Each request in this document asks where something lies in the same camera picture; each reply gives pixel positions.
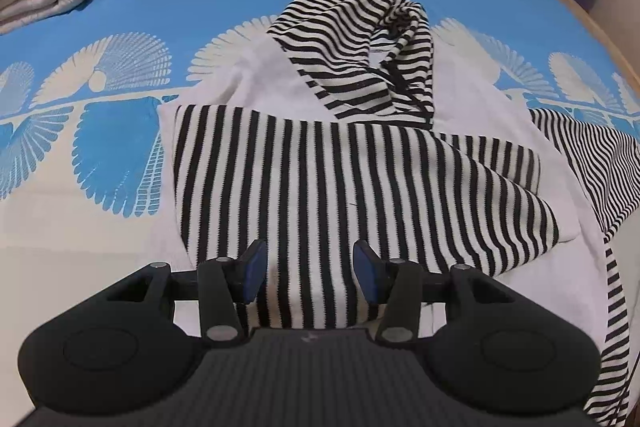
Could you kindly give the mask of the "black white striped child garment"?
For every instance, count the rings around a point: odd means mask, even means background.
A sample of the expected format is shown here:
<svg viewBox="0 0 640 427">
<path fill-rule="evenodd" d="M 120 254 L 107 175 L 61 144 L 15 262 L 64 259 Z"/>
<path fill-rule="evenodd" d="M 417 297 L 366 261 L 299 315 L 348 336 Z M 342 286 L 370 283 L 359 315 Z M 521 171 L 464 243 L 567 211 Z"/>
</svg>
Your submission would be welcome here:
<svg viewBox="0 0 640 427">
<path fill-rule="evenodd" d="M 292 0 L 210 40 L 158 112 L 166 239 L 186 267 L 267 243 L 247 326 L 375 320 L 358 241 L 436 273 L 509 274 L 596 340 L 586 411 L 622 425 L 629 320 L 610 243 L 639 206 L 638 142 L 512 103 L 463 34 L 412 0 Z"/>
</svg>

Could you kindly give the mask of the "blue white patterned bed sheet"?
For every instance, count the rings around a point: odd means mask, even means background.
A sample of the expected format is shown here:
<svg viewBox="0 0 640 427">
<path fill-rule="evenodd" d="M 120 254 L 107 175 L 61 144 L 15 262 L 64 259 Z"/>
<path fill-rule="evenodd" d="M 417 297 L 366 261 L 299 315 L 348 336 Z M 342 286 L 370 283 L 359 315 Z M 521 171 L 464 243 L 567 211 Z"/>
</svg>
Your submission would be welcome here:
<svg viewBox="0 0 640 427">
<path fill-rule="evenodd" d="M 559 0 L 91 0 L 1 39 L 7 426 L 620 426 L 639 101 Z"/>
</svg>

